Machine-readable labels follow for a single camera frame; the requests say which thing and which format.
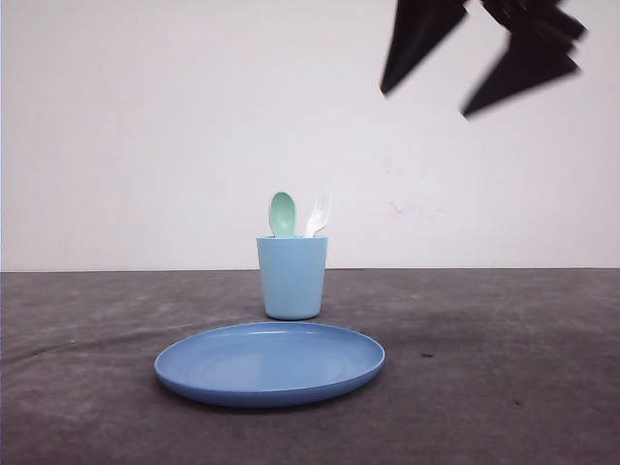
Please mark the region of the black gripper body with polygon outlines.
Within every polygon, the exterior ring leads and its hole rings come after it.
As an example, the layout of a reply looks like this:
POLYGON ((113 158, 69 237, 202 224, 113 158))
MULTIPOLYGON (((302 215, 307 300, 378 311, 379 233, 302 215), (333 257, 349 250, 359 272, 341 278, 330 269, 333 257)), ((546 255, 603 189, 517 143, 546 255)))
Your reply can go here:
POLYGON ((505 55, 543 58, 568 55, 588 32, 562 10, 561 1, 481 1, 491 17, 509 32, 505 55))

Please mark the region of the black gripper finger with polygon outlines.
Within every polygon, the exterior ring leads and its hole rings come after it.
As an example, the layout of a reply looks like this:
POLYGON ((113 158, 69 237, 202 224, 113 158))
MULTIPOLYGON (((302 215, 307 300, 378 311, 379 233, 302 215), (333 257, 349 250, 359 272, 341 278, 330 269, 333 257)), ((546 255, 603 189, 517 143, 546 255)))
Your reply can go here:
POLYGON ((461 110, 471 116, 517 94, 557 78, 577 73, 570 57, 572 40, 549 40, 535 35, 512 34, 499 61, 461 110))
POLYGON ((465 1, 397 1, 381 92, 394 90, 466 14, 465 1))

